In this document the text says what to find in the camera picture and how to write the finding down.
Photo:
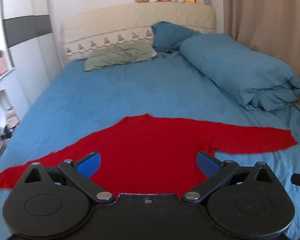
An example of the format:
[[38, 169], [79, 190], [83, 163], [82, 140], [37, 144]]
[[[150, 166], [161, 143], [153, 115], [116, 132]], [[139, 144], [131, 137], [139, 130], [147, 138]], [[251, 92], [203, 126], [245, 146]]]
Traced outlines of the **red knit sweater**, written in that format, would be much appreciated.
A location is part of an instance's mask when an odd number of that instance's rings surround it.
[[79, 160], [91, 152], [101, 166], [90, 178], [114, 195], [120, 193], [176, 193], [205, 181], [196, 156], [205, 151], [256, 154], [296, 145], [291, 132], [270, 127], [247, 127], [185, 118], [158, 118], [149, 114], [125, 117], [93, 133], [78, 124], [49, 126], [40, 134], [20, 126], [9, 143], [9, 156], [0, 172], [0, 190], [14, 188], [29, 166], [38, 161], [56, 166]]

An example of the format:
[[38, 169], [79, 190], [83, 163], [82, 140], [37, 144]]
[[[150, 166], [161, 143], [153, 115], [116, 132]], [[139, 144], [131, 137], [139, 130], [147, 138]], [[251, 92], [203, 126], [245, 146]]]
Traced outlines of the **beige patterned headboard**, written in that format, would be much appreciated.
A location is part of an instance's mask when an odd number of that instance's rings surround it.
[[68, 62], [86, 59], [95, 50], [117, 44], [153, 43], [151, 26], [170, 22], [200, 33], [215, 33], [216, 13], [197, 3], [128, 3], [80, 13], [62, 24], [62, 42]]

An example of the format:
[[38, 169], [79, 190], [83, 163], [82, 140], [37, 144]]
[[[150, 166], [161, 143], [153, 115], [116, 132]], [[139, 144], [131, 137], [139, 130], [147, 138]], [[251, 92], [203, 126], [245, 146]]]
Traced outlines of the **small dark object on bed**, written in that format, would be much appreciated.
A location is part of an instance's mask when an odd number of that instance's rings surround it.
[[170, 49], [167, 49], [167, 50], [164, 50], [162, 52], [162, 58], [165, 59], [166, 57], [170, 56], [171, 54], [173, 54], [173, 50], [170, 50]]

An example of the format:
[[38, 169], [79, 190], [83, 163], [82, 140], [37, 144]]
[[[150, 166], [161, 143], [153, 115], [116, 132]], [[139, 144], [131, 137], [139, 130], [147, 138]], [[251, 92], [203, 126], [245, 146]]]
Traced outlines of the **green pillow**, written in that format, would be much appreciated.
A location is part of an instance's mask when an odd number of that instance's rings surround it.
[[102, 69], [114, 65], [148, 61], [157, 56], [157, 52], [148, 42], [113, 45], [93, 51], [87, 56], [84, 71]]

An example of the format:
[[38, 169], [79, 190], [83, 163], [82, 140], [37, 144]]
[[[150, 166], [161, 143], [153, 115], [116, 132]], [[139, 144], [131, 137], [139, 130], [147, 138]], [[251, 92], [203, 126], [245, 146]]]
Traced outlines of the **blue pillow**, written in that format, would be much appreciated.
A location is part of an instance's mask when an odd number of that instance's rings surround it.
[[154, 35], [153, 48], [156, 52], [178, 50], [180, 45], [188, 38], [200, 33], [170, 22], [157, 22], [151, 26]]

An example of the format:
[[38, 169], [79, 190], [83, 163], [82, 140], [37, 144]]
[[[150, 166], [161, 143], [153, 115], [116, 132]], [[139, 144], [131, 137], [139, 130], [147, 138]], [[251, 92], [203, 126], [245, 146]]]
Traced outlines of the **rolled blue duvet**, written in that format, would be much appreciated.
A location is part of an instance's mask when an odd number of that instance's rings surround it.
[[300, 96], [300, 77], [288, 64], [228, 35], [193, 36], [180, 45], [180, 52], [247, 110], [283, 109]]

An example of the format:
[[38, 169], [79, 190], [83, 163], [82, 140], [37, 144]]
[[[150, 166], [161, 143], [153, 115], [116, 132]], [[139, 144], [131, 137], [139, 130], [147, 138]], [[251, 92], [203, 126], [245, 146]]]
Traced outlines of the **beige curtain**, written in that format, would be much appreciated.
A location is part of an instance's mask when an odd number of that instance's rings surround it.
[[300, 77], [300, 0], [223, 3], [226, 34], [252, 50], [287, 63]]

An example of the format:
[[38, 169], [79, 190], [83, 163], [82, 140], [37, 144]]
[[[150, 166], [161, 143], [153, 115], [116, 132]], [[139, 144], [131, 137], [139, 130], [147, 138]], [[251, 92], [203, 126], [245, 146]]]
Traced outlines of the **white wardrobe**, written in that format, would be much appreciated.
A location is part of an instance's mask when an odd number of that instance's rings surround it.
[[61, 72], [49, 0], [1, 0], [8, 54], [29, 105]]

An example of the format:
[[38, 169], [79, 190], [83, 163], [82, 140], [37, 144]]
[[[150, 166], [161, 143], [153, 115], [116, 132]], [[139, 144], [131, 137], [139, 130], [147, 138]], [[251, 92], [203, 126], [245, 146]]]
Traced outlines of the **blue bed sheet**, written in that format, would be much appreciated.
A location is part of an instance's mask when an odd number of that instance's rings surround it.
[[238, 155], [242, 166], [265, 161], [295, 206], [287, 236], [300, 238], [300, 189], [290, 176], [300, 173], [300, 107], [266, 112], [246, 110], [220, 90], [179, 52], [151, 61], [85, 72], [83, 61], [68, 64], [29, 109], [0, 159], [0, 172], [77, 142], [126, 116], [190, 118], [239, 126], [289, 129], [297, 145], [263, 155]]

